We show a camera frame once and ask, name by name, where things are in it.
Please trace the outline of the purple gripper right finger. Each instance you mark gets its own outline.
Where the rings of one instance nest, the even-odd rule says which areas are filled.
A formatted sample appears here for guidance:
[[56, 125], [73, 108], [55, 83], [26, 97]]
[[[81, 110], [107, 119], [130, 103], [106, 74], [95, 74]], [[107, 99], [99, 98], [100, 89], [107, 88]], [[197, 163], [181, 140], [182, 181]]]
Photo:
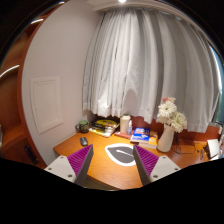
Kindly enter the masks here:
[[143, 186], [180, 170], [169, 157], [157, 156], [138, 145], [133, 147], [133, 155]]

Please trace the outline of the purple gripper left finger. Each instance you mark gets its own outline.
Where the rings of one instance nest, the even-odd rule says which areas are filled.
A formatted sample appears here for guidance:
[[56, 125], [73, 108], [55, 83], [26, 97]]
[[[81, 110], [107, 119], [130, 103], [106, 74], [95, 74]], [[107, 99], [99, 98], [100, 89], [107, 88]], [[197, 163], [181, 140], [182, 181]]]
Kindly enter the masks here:
[[79, 186], [83, 186], [92, 157], [93, 146], [89, 145], [78, 150], [77, 152], [74, 152], [68, 157], [59, 156], [45, 168], [45, 171], [48, 171]]

